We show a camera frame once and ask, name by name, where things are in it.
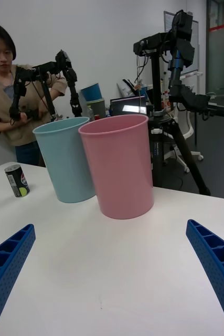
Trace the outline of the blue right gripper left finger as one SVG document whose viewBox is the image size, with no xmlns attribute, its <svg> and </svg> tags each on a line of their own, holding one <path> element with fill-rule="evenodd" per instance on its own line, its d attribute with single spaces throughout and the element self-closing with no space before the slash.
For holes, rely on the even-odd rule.
<svg viewBox="0 0 224 336">
<path fill-rule="evenodd" d="M 35 240 L 34 225 L 28 224 L 0 244 L 0 316 Z"/>
</svg>

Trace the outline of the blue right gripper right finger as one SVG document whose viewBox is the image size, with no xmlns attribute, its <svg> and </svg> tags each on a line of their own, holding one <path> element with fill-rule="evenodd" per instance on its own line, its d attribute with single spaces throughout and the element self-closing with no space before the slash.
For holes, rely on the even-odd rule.
<svg viewBox="0 0 224 336">
<path fill-rule="evenodd" d="M 192 219 L 187 222 L 186 236 L 224 312 L 224 240 Z"/>
</svg>

